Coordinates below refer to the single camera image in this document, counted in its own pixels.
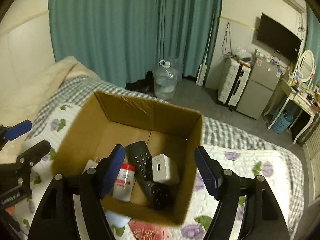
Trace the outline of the white bottle red cap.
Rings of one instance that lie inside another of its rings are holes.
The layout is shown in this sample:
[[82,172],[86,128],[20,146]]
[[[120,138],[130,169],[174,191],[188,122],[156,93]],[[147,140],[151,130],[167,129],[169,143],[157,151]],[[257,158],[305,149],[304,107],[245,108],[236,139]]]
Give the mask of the white bottle red cap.
[[129,202],[135,183],[135,167],[122,164],[114,183],[112,197],[122,202]]

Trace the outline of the pink patterned card case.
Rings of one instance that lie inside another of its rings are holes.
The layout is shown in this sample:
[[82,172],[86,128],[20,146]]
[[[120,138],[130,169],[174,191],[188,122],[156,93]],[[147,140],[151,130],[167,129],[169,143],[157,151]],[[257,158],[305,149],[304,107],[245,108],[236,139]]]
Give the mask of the pink patterned card case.
[[164,240],[172,237],[168,228],[140,220],[130,220],[129,227],[137,240]]

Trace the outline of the black remote control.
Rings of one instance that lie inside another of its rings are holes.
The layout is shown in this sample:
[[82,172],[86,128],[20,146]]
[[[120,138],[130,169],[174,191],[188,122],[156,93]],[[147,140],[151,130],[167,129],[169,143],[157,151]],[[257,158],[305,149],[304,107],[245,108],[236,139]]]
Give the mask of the black remote control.
[[135,176],[147,200],[156,210],[171,209],[174,197],[171,188],[152,178],[152,156],[145,141],[134,142],[126,147],[129,164],[135,167]]

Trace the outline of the white square power adapter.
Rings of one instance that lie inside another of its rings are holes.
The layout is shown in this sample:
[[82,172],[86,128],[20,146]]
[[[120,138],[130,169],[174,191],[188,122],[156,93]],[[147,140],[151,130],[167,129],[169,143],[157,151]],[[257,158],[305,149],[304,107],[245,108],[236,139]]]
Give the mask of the white square power adapter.
[[176,163],[164,154],[152,158],[152,178],[154,182],[173,186],[180,182]]

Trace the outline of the light blue earbuds case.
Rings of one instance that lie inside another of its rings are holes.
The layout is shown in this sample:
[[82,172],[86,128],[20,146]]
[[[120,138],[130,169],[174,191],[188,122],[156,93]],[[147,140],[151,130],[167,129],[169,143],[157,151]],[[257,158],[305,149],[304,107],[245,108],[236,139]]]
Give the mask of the light blue earbuds case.
[[109,226],[115,226],[116,228],[123,228],[131,220],[130,217],[118,214],[113,211],[105,211],[105,217]]

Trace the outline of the white cylindrical plug device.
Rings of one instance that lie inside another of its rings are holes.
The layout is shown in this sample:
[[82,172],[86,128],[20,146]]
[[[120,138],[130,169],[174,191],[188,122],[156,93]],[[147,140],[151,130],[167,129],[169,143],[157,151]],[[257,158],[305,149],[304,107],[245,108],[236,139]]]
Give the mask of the white cylindrical plug device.
[[82,173],[85,173],[85,172],[86,172],[88,169],[90,169],[90,168],[96,168],[97,165],[99,164],[99,161],[100,161],[100,160],[98,159],[98,157],[96,157],[94,160],[89,159],[89,160],[87,161],[87,163],[86,163],[86,165],[85,165]]

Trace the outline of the cream pillow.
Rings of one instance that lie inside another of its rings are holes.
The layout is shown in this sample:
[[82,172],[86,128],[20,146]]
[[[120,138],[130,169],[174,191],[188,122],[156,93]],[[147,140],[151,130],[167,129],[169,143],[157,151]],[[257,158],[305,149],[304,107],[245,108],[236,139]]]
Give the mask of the cream pillow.
[[[60,85],[78,76],[88,76],[100,81],[101,78],[92,70],[86,68],[75,57],[68,56],[50,66],[48,69],[34,76],[25,85],[14,92],[10,92],[1,103],[1,124],[14,126],[24,120],[35,121],[40,109],[57,92]],[[41,132],[36,139],[44,139],[49,135],[45,125],[45,132]],[[27,149],[36,139],[24,144],[27,134],[12,142],[8,142],[1,150],[1,164],[15,163],[21,150]]]

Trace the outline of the white floral quilt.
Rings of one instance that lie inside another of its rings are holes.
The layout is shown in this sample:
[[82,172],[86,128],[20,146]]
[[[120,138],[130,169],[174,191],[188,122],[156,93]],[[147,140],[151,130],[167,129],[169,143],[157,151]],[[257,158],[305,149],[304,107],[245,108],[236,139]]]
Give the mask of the white floral quilt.
[[289,239],[289,181],[276,151],[202,142],[203,116],[151,99],[96,92],[42,134],[32,194],[14,206],[26,239],[114,239],[105,212],[130,218],[124,239]]

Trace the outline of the blue laundry basket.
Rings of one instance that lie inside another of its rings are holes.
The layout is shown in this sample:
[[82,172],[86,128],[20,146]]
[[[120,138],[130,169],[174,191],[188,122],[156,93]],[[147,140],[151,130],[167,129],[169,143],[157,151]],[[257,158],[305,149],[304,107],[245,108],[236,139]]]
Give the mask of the blue laundry basket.
[[287,110],[283,110],[280,114],[279,118],[273,124],[272,129],[277,134],[283,133],[285,129],[289,127],[292,123],[293,115],[289,113]]

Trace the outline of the brown cardboard box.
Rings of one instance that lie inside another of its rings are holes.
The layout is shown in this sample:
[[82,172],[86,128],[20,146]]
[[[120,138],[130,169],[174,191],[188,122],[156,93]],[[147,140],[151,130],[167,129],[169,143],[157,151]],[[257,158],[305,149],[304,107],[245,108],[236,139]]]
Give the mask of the brown cardboard box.
[[85,102],[63,139],[52,165],[53,174],[82,174],[88,160],[108,157],[116,145],[125,148],[125,162],[142,154],[146,144],[155,157],[166,155],[178,170],[179,183],[171,186],[165,209],[156,210],[136,183],[129,202],[106,196],[103,208],[149,223],[178,226],[184,223],[196,176],[195,149],[202,143],[200,112],[152,99],[104,92]]

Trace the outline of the white dressing table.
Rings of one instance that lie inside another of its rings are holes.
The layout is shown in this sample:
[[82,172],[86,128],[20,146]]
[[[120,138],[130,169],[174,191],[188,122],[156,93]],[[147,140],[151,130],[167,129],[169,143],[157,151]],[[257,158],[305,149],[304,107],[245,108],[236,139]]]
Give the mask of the white dressing table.
[[284,110],[288,110],[290,113],[292,113],[292,115],[294,115],[295,112],[299,110],[299,113],[297,114],[295,119],[293,119],[293,122],[289,126],[289,129],[293,127],[293,125],[297,122],[297,120],[299,119],[299,117],[303,112],[306,113],[309,116],[309,120],[306,123],[306,125],[300,130],[300,132],[294,137],[293,143],[296,144],[298,138],[312,124],[316,114],[319,113],[319,108],[313,103],[311,103],[307,99],[307,96],[304,96],[301,93],[295,91],[287,81],[285,81],[284,79],[281,79],[276,86],[276,89],[272,96],[270,106],[268,110],[264,113],[264,116],[267,116],[270,113],[279,94],[281,93],[285,95],[284,102],[281,105],[279,105],[279,112],[274,118],[271,119],[267,129],[271,129],[273,127],[273,125],[276,123],[276,121],[278,120],[278,118],[280,117],[281,113]]

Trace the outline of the silver mini fridge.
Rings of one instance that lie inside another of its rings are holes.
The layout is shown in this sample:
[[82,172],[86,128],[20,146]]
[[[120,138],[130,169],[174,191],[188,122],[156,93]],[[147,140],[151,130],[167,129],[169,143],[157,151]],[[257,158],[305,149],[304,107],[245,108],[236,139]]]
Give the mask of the silver mini fridge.
[[258,119],[269,102],[280,78],[279,68],[265,60],[257,59],[236,111]]

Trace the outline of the white hard suitcase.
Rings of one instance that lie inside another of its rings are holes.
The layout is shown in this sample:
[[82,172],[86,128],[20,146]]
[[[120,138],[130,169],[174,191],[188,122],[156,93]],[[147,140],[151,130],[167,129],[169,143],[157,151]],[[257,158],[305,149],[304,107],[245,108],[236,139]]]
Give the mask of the white hard suitcase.
[[251,72],[247,62],[231,58],[225,61],[225,67],[217,90],[217,100],[230,111],[237,106]]

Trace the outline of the clear water jug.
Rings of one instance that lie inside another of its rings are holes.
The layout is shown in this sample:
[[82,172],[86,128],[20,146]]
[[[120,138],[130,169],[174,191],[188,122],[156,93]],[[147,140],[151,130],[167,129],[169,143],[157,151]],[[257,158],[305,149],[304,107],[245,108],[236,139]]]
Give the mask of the clear water jug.
[[161,60],[153,70],[155,96],[170,100],[174,97],[177,85],[177,72],[170,61]]

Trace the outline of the white oval vanity mirror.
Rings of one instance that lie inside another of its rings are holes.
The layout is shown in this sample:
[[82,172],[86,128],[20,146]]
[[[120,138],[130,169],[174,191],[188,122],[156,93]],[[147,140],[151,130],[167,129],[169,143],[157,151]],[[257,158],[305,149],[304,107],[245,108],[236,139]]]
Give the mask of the white oval vanity mirror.
[[311,50],[305,50],[298,58],[293,72],[294,80],[298,82],[308,82],[312,80],[315,73],[315,58]]

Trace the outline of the teal right window curtain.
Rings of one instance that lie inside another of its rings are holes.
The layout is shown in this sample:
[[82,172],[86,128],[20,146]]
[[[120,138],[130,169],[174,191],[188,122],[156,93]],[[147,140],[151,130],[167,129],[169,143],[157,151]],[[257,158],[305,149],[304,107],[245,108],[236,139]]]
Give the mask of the teal right window curtain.
[[306,36],[306,50],[313,53],[315,65],[319,67],[319,47],[320,47],[320,23],[311,8],[307,6],[308,28]]

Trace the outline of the black wall television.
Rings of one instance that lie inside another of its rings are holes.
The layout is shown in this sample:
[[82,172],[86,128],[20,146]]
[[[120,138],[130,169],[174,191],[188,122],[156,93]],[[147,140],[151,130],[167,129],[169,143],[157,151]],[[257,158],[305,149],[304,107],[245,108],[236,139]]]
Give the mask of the black wall television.
[[301,39],[265,14],[261,15],[257,40],[274,49],[290,62],[296,63]]

